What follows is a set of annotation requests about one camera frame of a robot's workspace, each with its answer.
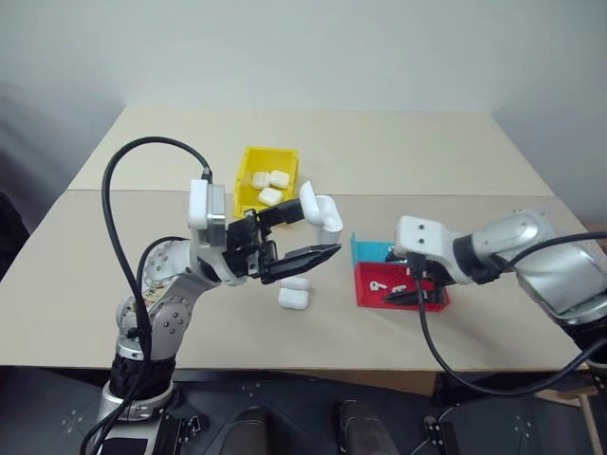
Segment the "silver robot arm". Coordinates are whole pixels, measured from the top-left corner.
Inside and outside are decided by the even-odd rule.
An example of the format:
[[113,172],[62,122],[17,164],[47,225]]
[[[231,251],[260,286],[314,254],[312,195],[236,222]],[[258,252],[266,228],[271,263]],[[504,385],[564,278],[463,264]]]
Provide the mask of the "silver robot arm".
[[[519,253],[555,237],[543,213],[518,211],[463,235],[432,220],[403,216],[398,221],[394,254],[424,255],[440,267],[443,285],[484,284],[505,271],[581,349],[607,328],[607,258],[596,244],[562,244],[540,249],[509,270]],[[591,357],[607,367],[607,349]]]
[[[135,399],[105,438],[100,454],[160,453],[155,448],[158,434],[163,435],[162,444],[174,447],[171,453],[178,453],[184,439],[195,435],[193,430],[199,425],[176,423],[165,410],[174,397],[175,356],[196,301],[221,283],[236,286],[247,277],[271,283],[328,260],[340,249],[339,244],[307,246],[287,253],[283,259],[277,257],[276,244],[267,238],[270,228],[303,218],[300,201],[292,200],[260,212],[250,210],[244,219],[226,226],[224,187],[204,179],[193,180],[188,220],[192,239],[160,244],[145,258],[143,281],[147,289],[143,298],[152,326],[151,368]],[[102,390],[99,421],[122,403],[141,372],[143,351],[137,338],[135,310],[133,297],[117,310],[116,355],[110,380]]]

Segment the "black cable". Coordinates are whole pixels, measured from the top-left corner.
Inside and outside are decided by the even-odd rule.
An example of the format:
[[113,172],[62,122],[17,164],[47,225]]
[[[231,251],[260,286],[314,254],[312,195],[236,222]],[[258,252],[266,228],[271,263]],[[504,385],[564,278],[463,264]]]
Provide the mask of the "black cable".
[[548,248],[549,246],[554,245],[562,245],[562,244],[570,244],[572,242],[581,242],[583,240],[597,240],[597,239],[607,239],[607,231],[599,231],[599,232],[584,232],[582,234],[573,234],[573,235],[564,235],[562,237],[558,237],[556,239],[546,240],[545,242],[541,242],[540,244],[530,246],[525,251],[520,252],[514,258],[512,258],[504,267],[504,270],[511,270],[516,263],[528,255],[535,253],[544,248]]
[[185,152],[189,153],[193,157],[195,157],[203,167],[202,176],[203,178],[207,178],[210,182],[212,182],[212,171],[211,167],[207,160],[199,154],[195,149],[190,147],[187,144],[175,139],[170,139],[168,137],[161,136],[148,136],[142,137],[139,139],[135,139],[126,145],[122,146],[120,150],[118,150],[114,156],[110,159],[105,167],[105,172],[103,173],[103,180],[101,183],[101,205],[103,208],[103,218],[105,220],[105,226],[107,227],[107,233],[110,237],[110,243],[114,248],[114,252],[116,253],[116,258],[120,264],[120,268],[122,269],[122,273],[126,278],[126,281],[131,288],[131,292],[133,293],[133,297],[135,298],[135,311],[136,311],[136,321],[137,321],[137,330],[138,330],[138,340],[139,345],[141,346],[141,351],[143,353],[143,359],[141,360],[141,370],[133,383],[133,386],[126,393],[120,405],[110,412],[107,416],[101,419],[94,427],[92,427],[83,438],[80,447],[81,455],[86,455],[86,448],[88,446],[89,441],[95,436],[95,434],[101,429],[100,437],[97,439],[95,444],[92,447],[91,453],[96,455],[105,437],[112,429],[112,426],[116,424],[120,415],[131,405],[132,401],[135,399],[139,386],[143,378],[147,375],[148,370],[151,364],[151,352],[152,352],[152,327],[150,324],[150,319],[148,317],[147,308],[145,307],[145,301],[143,296],[141,295],[140,286],[138,285],[136,277],[133,275],[133,270],[131,269],[128,260],[126,259],[126,255],[124,254],[124,250],[122,249],[122,245],[120,244],[120,239],[118,236],[118,232],[116,230],[116,225],[114,223],[114,216],[112,214],[112,207],[110,204],[110,185],[112,182],[112,175],[116,166],[120,162],[120,160],[131,150],[137,148],[143,144],[150,143],[161,143],[161,144],[169,144],[176,146]]
[[139,264],[137,266],[137,286],[138,289],[143,287],[143,267],[145,266],[145,260],[148,259],[148,256],[152,252],[154,248],[156,248],[160,244],[164,244],[165,242],[171,241],[180,241],[187,240],[185,237],[175,237],[174,235],[169,235],[167,237],[160,237],[159,239],[151,242],[141,253],[141,257],[139,258]]
[[428,321],[426,319],[426,303],[424,302],[423,298],[421,281],[418,278],[415,279],[415,290],[417,291],[417,303],[419,305],[419,321],[421,322],[421,330],[424,334],[424,338],[426,339],[426,343],[428,344],[428,347],[430,348],[430,352],[432,353],[433,357],[443,368],[443,370],[445,370],[445,372],[447,372],[453,379],[480,393],[486,393],[488,395],[495,396],[515,397],[525,396],[532,393],[536,393],[538,391],[543,391],[544,389],[547,389],[562,380],[568,374],[574,372],[576,368],[579,367],[579,365],[581,365],[585,360],[588,359],[588,357],[595,354],[603,346],[607,345],[607,338],[601,338],[595,341],[592,345],[583,350],[581,354],[574,358],[573,361],[564,366],[559,372],[553,374],[544,381],[540,381],[531,386],[520,387],[519,389],[514,389],[512,391],[500,391],[497,389],[489,389],[487,387],[478,386],[472,382],[468,382],[466,379],[456,373],[445,361],[445,359],[443,359],[441,354],[439,354],[436,350],[436,346],[434,346],[432,336],[430,335],[430,331],[428,330]]

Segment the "white object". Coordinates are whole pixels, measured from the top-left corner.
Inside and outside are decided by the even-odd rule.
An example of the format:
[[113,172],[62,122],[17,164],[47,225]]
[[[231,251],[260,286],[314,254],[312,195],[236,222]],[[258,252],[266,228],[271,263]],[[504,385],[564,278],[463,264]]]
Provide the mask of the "white object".
[[295,289],[299,291],[308,291],[310,289],[310,280],[302,277],[288,277],[281,280],[283,289]]
[[383,282],[369,282],[369,289],[372,291],[378,291],[379,289],[388,289]]
[[453,241],[461,236],[459,232],[449,230],[436,221],[402,216],[396,225],[394,254],[399,258],[408,251],[423,254],[431,261],[444,265],[456,282],[468,284],[472,278],[459,268],[453,255]]
[[190,229],[203,230],[207,228],[207,191],[208,180],[192,179],[190,181],[190,203],[188,208],[188,224]]
[[300,188],[300,203],[302,204],[303,217],[307,222],[314,226],[322,226],[321,208],[309,181],[305,182]]
[[283,192],[273,188],[265,188],[258,196],[259,202],[267,206],[275,206],[283,200]]
[[307,307],[309,293],[298,289],[281,288],[278,303],[289,310],[304,310]]
[[263,171],[253,173],[253,178],[250,182],[250,185],[255,190],[263,190],[264,188],[269,187],[269,173],[265,173]]
[[283,190],[286,190],[288,188],[289,181],[289,174],[284,173],[282,171],[272,171],[272,173],[269,175],[269,184],[272,187],[282,188]]
[[312,184],[305,182],[300,188],[303,217],[318,227],[317,242],[320,245],[336,244],[343,230],[343,221],[332,197],[314,193]]

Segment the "table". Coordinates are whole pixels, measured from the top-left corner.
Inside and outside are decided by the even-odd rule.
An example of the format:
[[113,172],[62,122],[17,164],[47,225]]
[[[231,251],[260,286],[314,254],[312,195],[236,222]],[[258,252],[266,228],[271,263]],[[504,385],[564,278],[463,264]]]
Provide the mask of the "table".
[[[342,251],[308,273],[307,310],[280,308],[277,285],[249,280],[215,289],[194,309],[179,368],[439,371],[416,312],[356,306],[351,232],[390,241],[405,213],[470,232],[528,207],[545,209],[568,232],[583,229],[485,114],[127,108],[0,282],[0,343],[17,346],[0,350],[0,364],[109,365],[115,308],[127,285],[102,222],[101,174],[121,145],[149,135],[193,145],[228,191],[247,145],[297,148],[300,182],[309,176],[318,191],[334,194],[345,224]],[[184,191],[199,173],[188,156],[166,146],[141,149],[124,159],[113,182],[131,264],[155,238],[189,234]],[[335,172],[345,168],[349,173]],[[314,243],[312,232],[300,223],[276,228],[274,238],[284,253]],[[578,352],[511,275],[454,286],[451,298],[429,320],[456,370],[552,370]]]

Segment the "black floor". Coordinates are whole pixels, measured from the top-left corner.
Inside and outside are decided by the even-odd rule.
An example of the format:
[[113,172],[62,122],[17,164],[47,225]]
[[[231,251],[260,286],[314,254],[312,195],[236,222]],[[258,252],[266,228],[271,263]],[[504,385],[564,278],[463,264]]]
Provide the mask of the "black floor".
[[[332,409],[358,399],[381,412],[397,447],[407,455],[425,439],[422,420],[438,416],[424,396],[304,377],[181,383],[180,416],[205,413],[211,427],[185,453],[215,455],[227,424],[241,410],[262,406],[272,415],[276,455],[335,455]],[[94,423],[100,390],[37,369],[10,369],[0,382],[0,453],[77,453]],[[452,410],[461,453],[466,455],[591,455],[581,411],[535,398],[487,399]],[[438,454],[427,445],[417,455]]]

